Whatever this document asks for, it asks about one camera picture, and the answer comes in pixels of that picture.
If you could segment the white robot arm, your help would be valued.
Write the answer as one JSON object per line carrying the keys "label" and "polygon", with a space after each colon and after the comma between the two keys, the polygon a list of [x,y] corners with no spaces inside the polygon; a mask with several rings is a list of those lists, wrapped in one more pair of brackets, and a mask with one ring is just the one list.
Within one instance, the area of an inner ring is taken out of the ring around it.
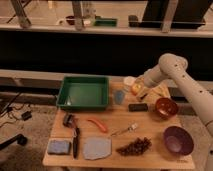
{"label": "white robot arm", "polygon": [[186,72],[187,67],[184,57],[171,53],[161,55],[155,67],[137,78],[136,97],[140,98],[162,81],[172,79],[213,137],[213,95]]}

